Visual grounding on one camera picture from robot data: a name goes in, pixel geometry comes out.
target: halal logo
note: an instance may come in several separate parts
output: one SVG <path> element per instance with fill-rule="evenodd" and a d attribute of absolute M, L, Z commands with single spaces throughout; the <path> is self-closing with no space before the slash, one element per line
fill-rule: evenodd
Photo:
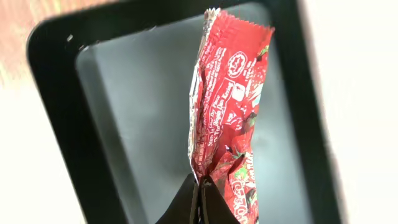
<path fill-rule="evenodd" d="M 248 57 L 243 52 L 236 52 L 228 60 L 228 75 L 231 78 L 238 77 L 244 69 Z"/>

